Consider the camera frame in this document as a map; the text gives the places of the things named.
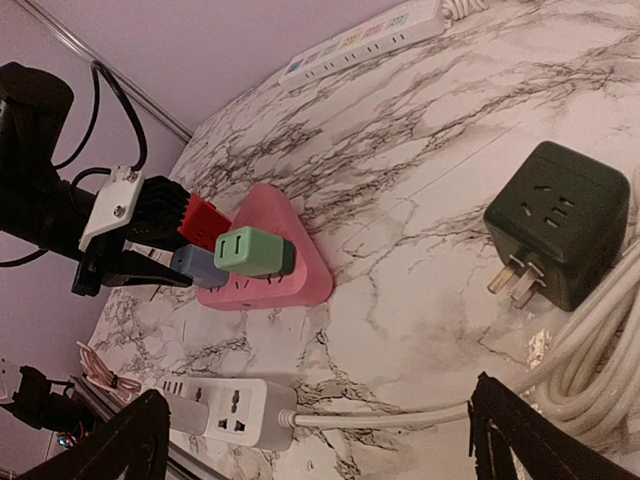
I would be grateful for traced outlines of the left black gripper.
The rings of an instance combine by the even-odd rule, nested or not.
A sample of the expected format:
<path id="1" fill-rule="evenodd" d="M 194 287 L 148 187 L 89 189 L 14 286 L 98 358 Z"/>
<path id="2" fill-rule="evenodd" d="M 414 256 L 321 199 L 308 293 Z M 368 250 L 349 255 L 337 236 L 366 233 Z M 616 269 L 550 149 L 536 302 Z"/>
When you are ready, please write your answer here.
<path id="1" fill-rule="evenodd" d="M 159 285 L 190 287 L 193 280 L 178 271 L 125 248 L 120 234 L 94 237 L 81 254 L 71 291 L 95 297 L 102 287 Z"/>

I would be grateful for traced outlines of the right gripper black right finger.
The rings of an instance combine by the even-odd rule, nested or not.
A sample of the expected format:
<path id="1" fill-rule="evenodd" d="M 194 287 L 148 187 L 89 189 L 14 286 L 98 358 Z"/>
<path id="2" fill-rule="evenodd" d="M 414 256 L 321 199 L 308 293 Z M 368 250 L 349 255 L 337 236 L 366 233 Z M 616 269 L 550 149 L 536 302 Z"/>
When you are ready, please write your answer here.
<path id="1" fill-rule="evenodd" d="M 636 477 L 556 428 L 486 373 L 479 375 L 467 410 L 478 479 L 516 479 L 515 460 L 533 479 Z"/>

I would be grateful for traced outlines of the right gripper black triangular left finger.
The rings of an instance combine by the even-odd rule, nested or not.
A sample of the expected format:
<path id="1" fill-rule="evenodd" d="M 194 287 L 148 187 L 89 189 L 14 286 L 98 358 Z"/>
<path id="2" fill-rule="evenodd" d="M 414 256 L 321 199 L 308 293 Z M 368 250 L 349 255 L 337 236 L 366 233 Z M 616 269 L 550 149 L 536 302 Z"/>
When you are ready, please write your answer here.
<path id="1" fill-rule="evenodd" d="M 71 449 L 21 474 L 21 479 L 163 479 L 170 411 L 148 391 Z"/>

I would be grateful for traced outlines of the light blue charger plug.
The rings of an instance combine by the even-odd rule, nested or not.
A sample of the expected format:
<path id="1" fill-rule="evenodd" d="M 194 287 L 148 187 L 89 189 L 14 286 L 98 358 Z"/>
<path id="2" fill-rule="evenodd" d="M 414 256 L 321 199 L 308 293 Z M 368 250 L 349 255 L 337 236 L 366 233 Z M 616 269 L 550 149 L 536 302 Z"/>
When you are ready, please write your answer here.
<path id="1" fill-rule="evenodd" d="M 173 253 L 170 267 L 190 277 L 195 286 L 203 289 L 223 287 L 229 279 L 227 271 L 215 266 L 212 252 L 192 244 Z"/>

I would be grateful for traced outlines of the white charger plug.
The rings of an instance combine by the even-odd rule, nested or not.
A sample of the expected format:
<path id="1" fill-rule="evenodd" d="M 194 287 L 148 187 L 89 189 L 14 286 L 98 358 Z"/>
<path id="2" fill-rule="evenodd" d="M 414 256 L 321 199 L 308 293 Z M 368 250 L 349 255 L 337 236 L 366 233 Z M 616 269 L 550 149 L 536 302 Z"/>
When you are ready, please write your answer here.
<path id="1" fill-rule="evenodd" d="M 165 397 L 170 410 L 170 428 L 182 433 L 202 436 L 209 420 L 209 407 L 180 396 Z"/>

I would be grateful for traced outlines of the red cube socket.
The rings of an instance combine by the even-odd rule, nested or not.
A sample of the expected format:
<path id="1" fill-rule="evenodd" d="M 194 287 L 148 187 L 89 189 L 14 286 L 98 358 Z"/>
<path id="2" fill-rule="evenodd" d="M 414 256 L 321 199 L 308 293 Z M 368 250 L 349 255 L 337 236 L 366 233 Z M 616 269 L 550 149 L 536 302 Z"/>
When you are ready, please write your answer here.
<path id="1" fill-rule="evenodd" d="M 218 237 L 229 231 L 231 225 L 232 221 L 213 204 L 192 194 L 177 231 L 191 244 L 214 252 Z"/>

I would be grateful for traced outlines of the green plug adapter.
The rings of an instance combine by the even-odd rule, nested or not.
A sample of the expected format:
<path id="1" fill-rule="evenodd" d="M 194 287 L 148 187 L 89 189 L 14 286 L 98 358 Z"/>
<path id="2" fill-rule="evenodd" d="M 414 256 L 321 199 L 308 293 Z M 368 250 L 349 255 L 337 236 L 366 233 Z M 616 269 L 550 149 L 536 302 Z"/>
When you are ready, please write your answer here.
<path id="1" fill-rule="evenodd" d="M 295 260 L 291 241 L 250 226 L 219 236 L 214 252 L 218 269 L 250 278 L 289 275 Z"/>

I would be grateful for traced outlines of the white power strip with USB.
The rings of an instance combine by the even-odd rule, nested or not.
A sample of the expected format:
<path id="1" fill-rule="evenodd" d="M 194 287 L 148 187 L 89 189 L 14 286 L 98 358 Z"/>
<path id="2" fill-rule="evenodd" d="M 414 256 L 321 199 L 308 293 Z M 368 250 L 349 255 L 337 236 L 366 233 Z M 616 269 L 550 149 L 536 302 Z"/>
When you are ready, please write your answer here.
<path id="1" fill-rule="evenodd" d="M 202 436 L 233 445 L 286 451 L 293 428 L 279 422 L 297 406 L 296 392 L 259 378 L 167 377 L 156 387 L 164 397 L 180 396 L 209 407 Z"/>

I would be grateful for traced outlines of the pink triangular power socket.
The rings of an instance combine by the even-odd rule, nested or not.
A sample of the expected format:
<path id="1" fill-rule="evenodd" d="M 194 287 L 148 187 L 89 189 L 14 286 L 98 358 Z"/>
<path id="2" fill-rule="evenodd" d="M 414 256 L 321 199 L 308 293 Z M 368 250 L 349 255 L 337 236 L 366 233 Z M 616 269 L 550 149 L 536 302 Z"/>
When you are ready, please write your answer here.
<path id="1" fill-rule="evenodd" d="M 281 191 L 256 184 L 230 230 L 218 237 L 214 266 L 225 285 L 201 288 L 200 304 L 220 311 L 317 305 L 333 278 L 292 203 Z"/>

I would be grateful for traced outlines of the dark green charger plug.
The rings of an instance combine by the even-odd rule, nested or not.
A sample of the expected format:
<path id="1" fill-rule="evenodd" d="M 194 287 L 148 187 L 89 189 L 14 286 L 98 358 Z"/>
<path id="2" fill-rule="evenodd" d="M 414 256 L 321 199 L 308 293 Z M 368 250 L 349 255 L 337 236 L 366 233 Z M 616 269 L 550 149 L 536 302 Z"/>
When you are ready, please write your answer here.
<path id="1" fill-rule="evenodd" d="M 501 261 L 517 276 L 536 268 L 537 293 L 571 312 L 617 257 L 630 200 L 622 172 L 543 141 L 489 204 L 484 222 Z"/>

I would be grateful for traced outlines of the long white colourful power strip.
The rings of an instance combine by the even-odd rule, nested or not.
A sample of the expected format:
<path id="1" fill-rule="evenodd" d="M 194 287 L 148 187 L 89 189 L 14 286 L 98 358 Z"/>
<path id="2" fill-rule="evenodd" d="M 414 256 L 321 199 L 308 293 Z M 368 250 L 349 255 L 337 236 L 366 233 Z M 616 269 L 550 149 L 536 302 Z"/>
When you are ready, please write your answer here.
<path id="1" fill-rule="evenodd" d="M 485 0 L 406 1 L 294 56 L 279 77 L 287 91 L 369 59 L 442 35 L 454 22 L 486 11 Z"/>

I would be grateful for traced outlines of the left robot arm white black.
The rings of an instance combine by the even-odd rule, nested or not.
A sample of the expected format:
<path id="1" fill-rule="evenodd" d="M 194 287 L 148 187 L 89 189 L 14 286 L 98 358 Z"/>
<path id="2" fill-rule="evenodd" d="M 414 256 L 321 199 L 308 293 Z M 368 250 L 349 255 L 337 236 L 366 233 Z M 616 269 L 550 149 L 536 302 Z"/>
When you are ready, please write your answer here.
<path id="1" fill-rule="evenodd" d="M 124 90 L 100 61 L 91 64 L 93 87 L 106 81 L 136 135 L 132 165 L 91 167 L 72 181 L 52 156 L 74 95 L 61 79 L 16 62 L 1 68 L 1 229 L 36 251 L 2 262 L 13 268 L 52 252 L 76 262 L 72 291 L 96 296 L 102 287 L 160 285 L 186 288 L 192 279 L 137 251 L 135 243 L 174 252 L 187 244 L 179 229 L 190 193 L 164 177 L 147 177 L 148 146 Z"/>

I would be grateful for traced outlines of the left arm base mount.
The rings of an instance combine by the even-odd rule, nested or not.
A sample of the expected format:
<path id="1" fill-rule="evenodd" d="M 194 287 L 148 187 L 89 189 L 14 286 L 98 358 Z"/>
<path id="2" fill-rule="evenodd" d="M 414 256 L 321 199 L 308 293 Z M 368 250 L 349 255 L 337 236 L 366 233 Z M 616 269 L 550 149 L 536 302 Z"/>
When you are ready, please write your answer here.
<path id="1" fill-rule="evenodd" d="M 53 432 L 64 448 L 77 445 L 104 424 L 77 386 L 1 357 L 1 408 L 35 430 Z"/>

